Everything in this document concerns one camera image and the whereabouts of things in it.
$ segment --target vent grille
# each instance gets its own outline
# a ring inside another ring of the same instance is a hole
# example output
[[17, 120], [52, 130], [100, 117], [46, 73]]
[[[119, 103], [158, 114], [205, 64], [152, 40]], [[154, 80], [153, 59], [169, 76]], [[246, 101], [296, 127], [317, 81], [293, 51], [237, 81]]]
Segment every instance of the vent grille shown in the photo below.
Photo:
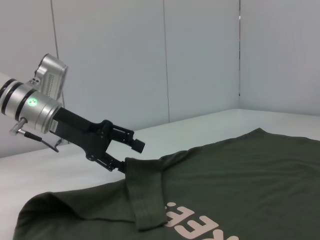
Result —
[[49, 74], [48, 84], [46, 85], [45, 95], [50, 97], [50, 93], [52, 90], [52, 85], [54, 84], [54, 76]]

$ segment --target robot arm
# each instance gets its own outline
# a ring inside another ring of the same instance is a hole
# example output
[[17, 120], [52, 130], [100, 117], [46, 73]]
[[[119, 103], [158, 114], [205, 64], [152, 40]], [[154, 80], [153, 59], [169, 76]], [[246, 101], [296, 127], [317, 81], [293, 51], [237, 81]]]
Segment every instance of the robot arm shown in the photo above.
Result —
[[1, 112], [17, 121], [10, 133], [20, 133], [45, 143], [42, 138], [22, 128], [26, 124], [44, 134], [50, 132], [81, 147], [88, 160], [109, 171], [118, 169], [124, 173], [125, 162], [106, 153], [110, 142], [114, 140], [129, 145], [139, 153], [142, 153], [145, 144], [133, 139], [134, 132], [131, 130], [113, 125], [108, 120], [92, 123], [63, 108], [57, 99], [67, 71], [68, 67], [63, 62], [47, 54], [35, 71], [35, 77], [25, 84], [0, 73]]

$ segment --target wall seam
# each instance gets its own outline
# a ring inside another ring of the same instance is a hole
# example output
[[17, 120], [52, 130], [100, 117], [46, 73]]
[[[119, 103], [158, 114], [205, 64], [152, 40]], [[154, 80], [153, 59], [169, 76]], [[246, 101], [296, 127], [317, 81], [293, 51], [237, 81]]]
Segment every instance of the wall seam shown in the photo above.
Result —
[[168, 59], [167, 59], [167, 36], [166, 36], [166, 13], [165, 13], [165, 0], [163, 3], [163, 27], [164, 27], [164, 50], [165, 50], [165, 72], [166, 72], [166, 92], [168, 99], [168, 119], [170, 123], [170, 102], [169, 102], [169, 80], [168, 80]]
[[[57, 41], [57, 34], [56, 34], [56, 23], [55, 23], [54, 7], [53, 7], [52, 1], [53, 0], [50, 0], [52, 23], [53, 23], [54, 43], [55, 43], [55, 52], [56, 52], [56, 57], [59, 59], [58, 41]], [[64, 90], [61, 91], [61, 97], [62, 97], [62, 105], [63, 105], [64, 108], [66, 108]]]
[[239, 108], [241, 108], [241, 0], [239, 0]]

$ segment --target green led light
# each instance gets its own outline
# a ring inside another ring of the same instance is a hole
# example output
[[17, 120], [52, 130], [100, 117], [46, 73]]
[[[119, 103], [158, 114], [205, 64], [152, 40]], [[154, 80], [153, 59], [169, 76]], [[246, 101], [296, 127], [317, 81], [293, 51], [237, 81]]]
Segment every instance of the green led light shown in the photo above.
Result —
[[38, 104], [38, 100], [35, 99], [35, 98], [29, 98], [29, 99], [28, 99], [28, 104], [29, 104], [29, 106], [31, 106], [31, 107], [35, 107], [35, 106]]

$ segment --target t-shirt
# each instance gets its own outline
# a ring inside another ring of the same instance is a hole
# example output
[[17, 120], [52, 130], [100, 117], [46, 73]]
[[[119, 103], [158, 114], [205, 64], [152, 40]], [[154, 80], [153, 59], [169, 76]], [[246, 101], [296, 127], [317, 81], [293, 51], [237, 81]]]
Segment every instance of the t-shirt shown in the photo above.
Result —
[[47, 192], [14, 240], [318, 240], [320, 142], [257, 129], [157, 160], [124, 180]]

